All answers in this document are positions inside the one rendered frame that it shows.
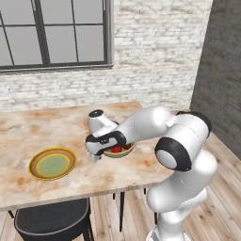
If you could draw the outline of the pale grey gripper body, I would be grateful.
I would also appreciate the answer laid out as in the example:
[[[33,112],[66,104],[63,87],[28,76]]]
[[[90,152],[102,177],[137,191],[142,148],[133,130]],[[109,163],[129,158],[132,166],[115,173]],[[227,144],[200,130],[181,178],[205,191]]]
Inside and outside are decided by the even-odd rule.
[[[96,162],[98,162],[99,160],[102,159],[102,156],[101,155],[95,155],[95,154],[92,154],[92,153],[88,153],[88,159],[91,162],[96,163]]]

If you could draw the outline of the green rimmed brown bowl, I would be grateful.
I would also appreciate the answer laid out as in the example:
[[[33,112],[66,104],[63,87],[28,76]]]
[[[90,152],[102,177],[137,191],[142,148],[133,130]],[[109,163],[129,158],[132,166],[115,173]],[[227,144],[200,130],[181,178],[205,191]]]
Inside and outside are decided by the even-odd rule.
[[[125,150],[122,147],[120,153],[112,153],[110,150],[107,150],[107,151],[104,151],[104,155],[108,156],[108,157],[111,157],[111,158],[121,158],[121,157],[124,157],[124,156],[128,155],[134,149],[134,147],[136,146],[135,142],[133,142],[131,144],[132,144],[132,146],[131,146],[131,148],[129,150]]]

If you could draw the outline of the yellow rimmed green plate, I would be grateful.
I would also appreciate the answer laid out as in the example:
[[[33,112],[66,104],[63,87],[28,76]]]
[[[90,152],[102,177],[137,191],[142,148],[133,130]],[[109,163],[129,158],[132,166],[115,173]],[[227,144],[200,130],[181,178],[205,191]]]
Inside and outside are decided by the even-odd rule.
[[[53,181],[68,175],[75,167],[77,157],[65,147],[53,147],[37,153],[29,162],[30,174],[42,181]]]

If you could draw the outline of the black round stool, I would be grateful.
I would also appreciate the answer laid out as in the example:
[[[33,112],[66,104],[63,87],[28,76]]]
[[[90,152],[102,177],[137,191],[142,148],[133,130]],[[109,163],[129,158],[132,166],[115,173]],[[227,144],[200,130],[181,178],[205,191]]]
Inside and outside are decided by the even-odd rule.
[[[14,228],[24,241],[94,241],[90,201],[84,198],[16,211]]]

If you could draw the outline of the dark framed window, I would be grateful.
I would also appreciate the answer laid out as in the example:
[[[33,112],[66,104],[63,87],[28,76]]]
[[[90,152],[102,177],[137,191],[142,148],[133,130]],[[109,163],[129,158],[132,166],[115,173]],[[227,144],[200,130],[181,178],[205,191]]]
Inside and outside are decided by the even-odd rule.
[[[0,0],[0,73],[113,66],[113,0]]]

